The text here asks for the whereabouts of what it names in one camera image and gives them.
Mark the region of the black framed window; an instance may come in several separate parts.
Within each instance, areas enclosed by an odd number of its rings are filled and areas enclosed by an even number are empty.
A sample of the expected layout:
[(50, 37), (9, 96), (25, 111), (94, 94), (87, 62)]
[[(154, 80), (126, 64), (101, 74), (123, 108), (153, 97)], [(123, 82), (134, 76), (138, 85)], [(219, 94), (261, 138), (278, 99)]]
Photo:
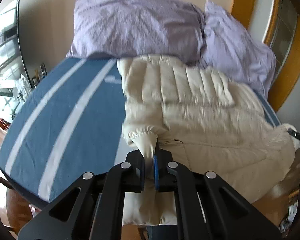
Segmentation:
[(19, 4), (0, 11), (0, 118), (11, 123), (32, 92), (19, 38)]

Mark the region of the left lilac pillow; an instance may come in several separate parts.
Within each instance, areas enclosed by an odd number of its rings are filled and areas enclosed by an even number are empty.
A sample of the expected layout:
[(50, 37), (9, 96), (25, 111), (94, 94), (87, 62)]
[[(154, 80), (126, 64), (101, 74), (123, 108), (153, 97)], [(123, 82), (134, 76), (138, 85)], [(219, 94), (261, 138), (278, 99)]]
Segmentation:
[(68, 57), (164, 54), (201, 59), (204, 14), (180, 0), (76, 0)]

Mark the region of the lilac pillow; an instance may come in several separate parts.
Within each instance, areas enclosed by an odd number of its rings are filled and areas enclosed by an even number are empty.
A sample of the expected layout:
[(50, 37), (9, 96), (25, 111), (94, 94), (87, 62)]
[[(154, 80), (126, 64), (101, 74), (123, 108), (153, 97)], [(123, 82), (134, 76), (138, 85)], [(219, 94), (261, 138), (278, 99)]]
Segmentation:
[(204, 14), (180, 0), (76, 0), (68, 57), (164, 54), (201, 59)]
[(276, 57), (272, 50), (210, 0), (205, 3), (203, 32), (202, 66), (216, 68), (267, 98), (275, 74)]

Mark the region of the orange wooden headboard frame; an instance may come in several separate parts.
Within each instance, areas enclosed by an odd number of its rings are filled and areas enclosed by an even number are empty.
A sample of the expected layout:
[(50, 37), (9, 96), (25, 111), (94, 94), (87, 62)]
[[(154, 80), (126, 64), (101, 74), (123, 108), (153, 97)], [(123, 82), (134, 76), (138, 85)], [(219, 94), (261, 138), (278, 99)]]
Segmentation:
[(268, 101), (278, 111), (300, 76), (300, 0), (232, 0), (230, 13), (276, 56)]

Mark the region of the cream quilted down jacket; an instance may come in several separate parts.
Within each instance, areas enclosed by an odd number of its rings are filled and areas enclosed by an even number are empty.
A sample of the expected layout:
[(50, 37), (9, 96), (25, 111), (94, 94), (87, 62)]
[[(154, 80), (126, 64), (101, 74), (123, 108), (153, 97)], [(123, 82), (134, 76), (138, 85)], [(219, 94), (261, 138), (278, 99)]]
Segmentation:
[(154, 187), (156, 147), (193, 172), (216, 172), (251, 203), (290, 171), (298, 143), (287, 124), (267, 122), (249, 86), (164, 55), (119, 59), (117, 68), (126, 97), (122, 134), (146, 169), (144, 190), (125, 195), (123, 224), (177, 222), (173, 193)]

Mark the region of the blue white striped bed sheet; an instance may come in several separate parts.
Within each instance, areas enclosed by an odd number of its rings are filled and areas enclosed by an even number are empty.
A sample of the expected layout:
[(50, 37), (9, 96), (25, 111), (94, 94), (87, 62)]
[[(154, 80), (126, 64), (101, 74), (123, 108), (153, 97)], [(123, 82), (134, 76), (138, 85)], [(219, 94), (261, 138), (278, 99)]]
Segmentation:
[(67, 59), (30, 95), (0, 150), (0, 168), (31, 204), (45, 207), (84, 172), (101, 174), (130, 147), (116, 59)]

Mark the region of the right lilac pillow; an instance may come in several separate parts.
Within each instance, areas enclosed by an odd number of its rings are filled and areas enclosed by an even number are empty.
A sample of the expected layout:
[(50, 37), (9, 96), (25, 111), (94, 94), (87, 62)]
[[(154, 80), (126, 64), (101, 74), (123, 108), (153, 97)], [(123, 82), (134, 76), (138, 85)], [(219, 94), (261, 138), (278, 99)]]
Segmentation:
[(205, 3), (203, 32), (202, 66), (216, 68), (267, 98), (275, 74), (276, 57), (272, 50), (210, 0)]

